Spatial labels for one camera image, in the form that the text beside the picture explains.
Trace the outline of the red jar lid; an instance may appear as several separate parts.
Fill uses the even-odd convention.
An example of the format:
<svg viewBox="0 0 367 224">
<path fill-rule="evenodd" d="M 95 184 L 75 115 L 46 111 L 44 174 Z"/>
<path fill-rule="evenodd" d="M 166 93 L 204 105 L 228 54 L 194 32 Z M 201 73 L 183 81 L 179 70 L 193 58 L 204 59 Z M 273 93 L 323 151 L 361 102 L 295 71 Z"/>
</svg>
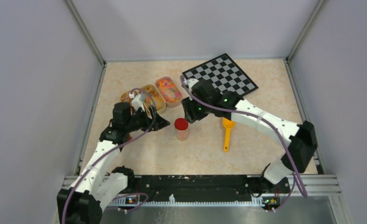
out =
<svg viewBox="0 0 367 224">
<path fill-rule="evenodd" d="M 174 122 L 174 127 L 179 131 L 185 131 L 189 127 L 189 122 L 184 118 L 177 118 Z"/>
</svg>

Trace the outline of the clear glass jar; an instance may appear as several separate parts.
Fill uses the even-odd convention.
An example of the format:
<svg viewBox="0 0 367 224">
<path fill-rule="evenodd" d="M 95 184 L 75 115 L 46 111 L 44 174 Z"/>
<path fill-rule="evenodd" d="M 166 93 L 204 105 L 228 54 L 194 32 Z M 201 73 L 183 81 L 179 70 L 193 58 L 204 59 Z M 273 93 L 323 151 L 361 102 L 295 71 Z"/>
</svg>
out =
<svg viewBox="0 0 367 224">
<path fill-rule="evenodd" d="M 189 135 L 190 135 L 190 131 L 189 128 L 186 128 L 184 130 L 175 128 L 176 131 L 176 138 L 180 141 L 185 141 L 188 139 Z"/>
</svg>

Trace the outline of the yellow plastic scoop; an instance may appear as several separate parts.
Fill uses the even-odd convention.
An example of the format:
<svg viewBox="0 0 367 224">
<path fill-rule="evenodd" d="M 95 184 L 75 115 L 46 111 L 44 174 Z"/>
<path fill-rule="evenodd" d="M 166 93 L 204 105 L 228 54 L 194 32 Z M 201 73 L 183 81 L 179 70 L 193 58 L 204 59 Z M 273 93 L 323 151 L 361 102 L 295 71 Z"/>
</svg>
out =
<svg viewBox="0 0 367 224">
<path fill-rule="evenodd" d="M 229 146 L 230 146 L 231 130 L 234 128 L 235 122 L 229 119 L 223 118 L 222 125 L 225 128 L 225 139 L 224 139 L 223 150 L 224 152 L 228 152 Z"/>
</svg>

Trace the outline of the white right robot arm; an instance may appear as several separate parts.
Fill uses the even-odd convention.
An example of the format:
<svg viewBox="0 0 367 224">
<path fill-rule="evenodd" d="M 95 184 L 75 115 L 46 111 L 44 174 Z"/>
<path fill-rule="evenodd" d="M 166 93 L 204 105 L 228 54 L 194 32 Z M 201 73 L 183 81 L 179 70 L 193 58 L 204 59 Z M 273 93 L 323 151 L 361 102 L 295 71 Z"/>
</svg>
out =
<svg viewBox="0 0 367 224">
<path fill-rule="evenodd" d="M 188 97 L 182 100 L 185 120 L 200 121 L 209 114 L 246 125 L 269 136 L 285 153 L 266 167 L 259 180 L 260 188 L 272 192 L 291 173 L 307 169 L 318 147 L 315 126 L 305 120 L 301 124 L 284 120 L 253 105 L 236 92 L 221 94 L 208 80 L 180 77 Z"/>
</svg>

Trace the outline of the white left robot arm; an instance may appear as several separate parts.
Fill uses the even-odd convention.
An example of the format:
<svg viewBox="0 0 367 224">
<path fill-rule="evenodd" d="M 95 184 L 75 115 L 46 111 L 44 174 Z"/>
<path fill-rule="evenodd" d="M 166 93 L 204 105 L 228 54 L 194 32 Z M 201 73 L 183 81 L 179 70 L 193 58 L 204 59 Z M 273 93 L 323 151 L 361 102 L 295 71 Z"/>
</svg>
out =
<svg viewBox="0 0 367 224">
<path fill-rule="evenodd" d="M 104 176 L 124 146 L 139 139 L 130 133 L 158 131 L 170 125 L 152 106 L 148 115 L 143 106 L 132 107 L 127 102 L 116 103 L 109 125 L 101 133 L 96 149 L 78 178 L 68 189 L 57 194 L 59 222 L 62 224 L 98 224 L 105 208 L 121 192 L 135 188 L 134 178 L 123 173 Z"/>
</svg>

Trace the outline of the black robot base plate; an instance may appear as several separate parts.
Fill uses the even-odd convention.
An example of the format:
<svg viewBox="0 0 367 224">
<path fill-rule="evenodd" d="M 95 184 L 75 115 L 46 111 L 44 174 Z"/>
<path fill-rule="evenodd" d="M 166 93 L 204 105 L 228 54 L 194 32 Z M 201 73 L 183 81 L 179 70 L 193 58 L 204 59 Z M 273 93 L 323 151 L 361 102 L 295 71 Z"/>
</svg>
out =
<svg viewBox="0 0 367 224">
<path fill-rule="evenodd" d="M 149 202 L 252 202 L 252 197 L 289 193 L 283 178 L 272 185 L 258 175 L 141 175 L 129 178 L 121 194 L 145 193 Z"/>
</svg>

